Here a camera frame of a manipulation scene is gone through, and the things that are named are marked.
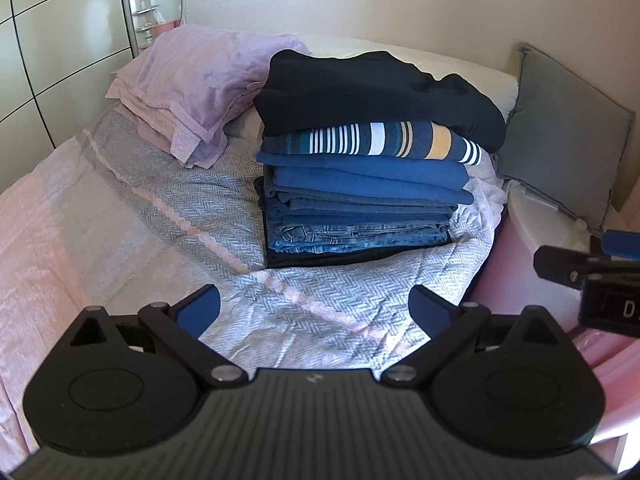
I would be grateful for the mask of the black zip jacket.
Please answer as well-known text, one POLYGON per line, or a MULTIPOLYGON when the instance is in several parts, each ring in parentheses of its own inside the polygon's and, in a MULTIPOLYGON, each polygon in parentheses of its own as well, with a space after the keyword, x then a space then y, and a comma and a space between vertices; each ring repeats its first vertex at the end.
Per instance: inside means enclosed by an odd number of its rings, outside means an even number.
POLYGON ((354 122, 425 120, 480 144, 490 154, 506 140, 494 102, 458 74, 440 79, 386 51, 354 58, 277 53, 254 99, 266 136, 354 122))

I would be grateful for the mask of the pink quilted blanket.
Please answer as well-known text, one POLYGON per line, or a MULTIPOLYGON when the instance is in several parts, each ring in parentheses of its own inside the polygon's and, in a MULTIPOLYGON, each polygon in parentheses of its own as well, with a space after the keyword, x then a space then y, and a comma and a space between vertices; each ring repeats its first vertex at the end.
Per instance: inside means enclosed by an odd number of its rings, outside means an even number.
POLYGON ((628 434, 639 421, 640 341, 585 330, 574 338, 574 345, 605 393, 605 412, 592 442, 628 434))

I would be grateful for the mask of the grey cushion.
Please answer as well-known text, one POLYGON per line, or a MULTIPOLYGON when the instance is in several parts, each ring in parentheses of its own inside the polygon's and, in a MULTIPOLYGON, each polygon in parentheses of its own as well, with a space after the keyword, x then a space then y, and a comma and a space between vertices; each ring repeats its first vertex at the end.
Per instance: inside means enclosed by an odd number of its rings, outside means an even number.
POLYGON ((636 114, 530 44, 520 44, 518 55, 499 174, 599 231, 636 114))

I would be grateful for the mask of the folded blue jeans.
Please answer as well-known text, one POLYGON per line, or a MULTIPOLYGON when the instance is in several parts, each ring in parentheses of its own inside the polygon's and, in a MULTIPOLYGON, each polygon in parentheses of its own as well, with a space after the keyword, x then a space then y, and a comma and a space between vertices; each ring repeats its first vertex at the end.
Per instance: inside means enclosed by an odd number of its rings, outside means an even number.
POLYGON ((450 242, 451 207, 414 217, 328 210, 299 214, 267 197, 262 178, 254 181, 254 189, 262 210, 266 266, 273 269, 347 266, 450 242))

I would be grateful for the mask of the blue folded sweater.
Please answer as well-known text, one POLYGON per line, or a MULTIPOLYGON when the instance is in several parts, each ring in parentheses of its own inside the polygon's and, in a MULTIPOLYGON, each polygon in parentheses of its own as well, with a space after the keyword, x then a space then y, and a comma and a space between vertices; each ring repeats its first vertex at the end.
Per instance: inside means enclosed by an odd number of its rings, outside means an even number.
POLYGON ((260 151, 265 184, 273 190, 309 190, 386 200, 469 205, 469 175, 458 162, 387 156, 277 155, 260 151))

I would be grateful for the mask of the white pillow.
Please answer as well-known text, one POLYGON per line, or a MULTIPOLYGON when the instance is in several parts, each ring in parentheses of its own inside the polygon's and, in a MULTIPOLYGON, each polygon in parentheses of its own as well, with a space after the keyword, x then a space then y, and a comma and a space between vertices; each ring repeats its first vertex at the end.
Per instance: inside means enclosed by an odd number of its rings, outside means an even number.
POLYGON ((322 36, 317 34, 297 34, 316 58, 353 58, 366 52, 386 51, 402 62, 415 65, 421 72, 429 73, 436 79, 449 74, 458 74, 469 81, 478 91, 488 96, 500 110, 503 119, 508 120, 518 97, 518 78, 473 62, 391 44, 322 36))

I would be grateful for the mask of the striped navy sweater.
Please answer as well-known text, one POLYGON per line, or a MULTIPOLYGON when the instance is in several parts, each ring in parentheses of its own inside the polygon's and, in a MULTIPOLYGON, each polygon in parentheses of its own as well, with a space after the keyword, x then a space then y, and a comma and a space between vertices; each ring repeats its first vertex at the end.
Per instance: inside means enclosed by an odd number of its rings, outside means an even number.
POLYGON ((365 122, 268 136, 262 150, 276 155, 384 156, 443 160, 475 166, 483 149, 434 122, 365 122))

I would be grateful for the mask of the lilac folded sheet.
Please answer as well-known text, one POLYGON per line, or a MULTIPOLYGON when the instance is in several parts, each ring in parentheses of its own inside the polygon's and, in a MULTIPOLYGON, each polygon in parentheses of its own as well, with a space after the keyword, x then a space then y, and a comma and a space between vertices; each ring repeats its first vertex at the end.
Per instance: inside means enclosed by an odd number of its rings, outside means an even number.
POLYGON ((293 35, 267 36, 185 24, 121 68, 106 92, 138 130, 186 168, 208 169, 227 146, 224 126, 253 106, 271 59, 309 52, 293 35))

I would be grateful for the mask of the white wardrobe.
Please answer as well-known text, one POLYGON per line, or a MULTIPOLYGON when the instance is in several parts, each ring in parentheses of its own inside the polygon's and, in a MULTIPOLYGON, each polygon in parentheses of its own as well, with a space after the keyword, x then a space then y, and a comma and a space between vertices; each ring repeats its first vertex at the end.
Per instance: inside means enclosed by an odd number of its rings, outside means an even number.
POLYGON ((116 70, 132 59, 122 0, 8 0, 17 50, 53 146, 107 107, 116 70))

